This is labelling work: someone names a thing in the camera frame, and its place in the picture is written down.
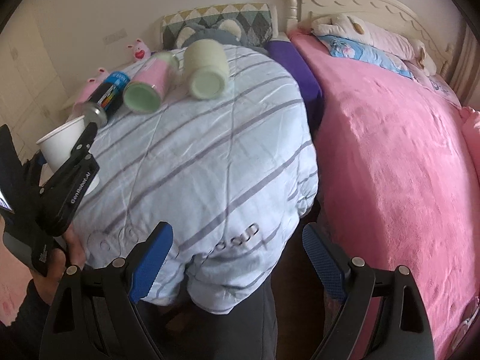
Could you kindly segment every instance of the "dark floor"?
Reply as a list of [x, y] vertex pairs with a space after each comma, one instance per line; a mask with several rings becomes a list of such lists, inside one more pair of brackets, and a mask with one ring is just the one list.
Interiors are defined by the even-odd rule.
[[300, 221], [272, 273], [278, 318], [277, 360], [309, 360], [323, 334], [323, 287], [302, 246], [302, 230], [315, 222], [316, 202]]

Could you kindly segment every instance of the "black sleeve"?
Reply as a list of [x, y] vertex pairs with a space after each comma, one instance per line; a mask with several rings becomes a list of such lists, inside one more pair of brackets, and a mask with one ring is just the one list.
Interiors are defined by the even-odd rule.
[[49, 306], [43, 302], [35, 289], [33, 280], [28, 283], [27, 295], [15, 322], [5, 327], [0, 322], [0, 353], [5, 359], [38, 360], [43, 327]]

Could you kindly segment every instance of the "person's leg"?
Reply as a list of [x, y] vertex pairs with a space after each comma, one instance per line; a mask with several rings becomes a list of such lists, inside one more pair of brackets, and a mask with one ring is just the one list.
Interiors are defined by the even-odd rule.
[[152, 318], [144, 322], [166, 360], [275, 360], [278, 329], [270, 277], [227, 315], [192, 305], [187, 326], [169, 339], [154, 333]]

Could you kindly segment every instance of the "purple fabric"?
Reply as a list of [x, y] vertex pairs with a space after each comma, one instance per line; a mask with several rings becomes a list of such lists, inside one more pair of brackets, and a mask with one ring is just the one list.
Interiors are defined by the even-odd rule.
[[310, 132], [315, 132], [323, 116], [323, 96], [318, 81], [292, 43], [272, 40], [265, 45], [265, 49], [297, 81], [307, 109]]

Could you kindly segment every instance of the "argyle pattern cushion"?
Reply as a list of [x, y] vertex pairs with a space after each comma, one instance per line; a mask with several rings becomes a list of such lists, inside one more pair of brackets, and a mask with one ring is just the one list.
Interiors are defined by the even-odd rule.
[[263, 47], [272, 38], [272, 14], [268, 4], [215, 5], [165, 16], [162, 22], [163, 48], [173, 49], [179, 32], [187, 24], [197, 23], [210, 28], [224, 19], [238, 20], [245, 30], [250, 46]]

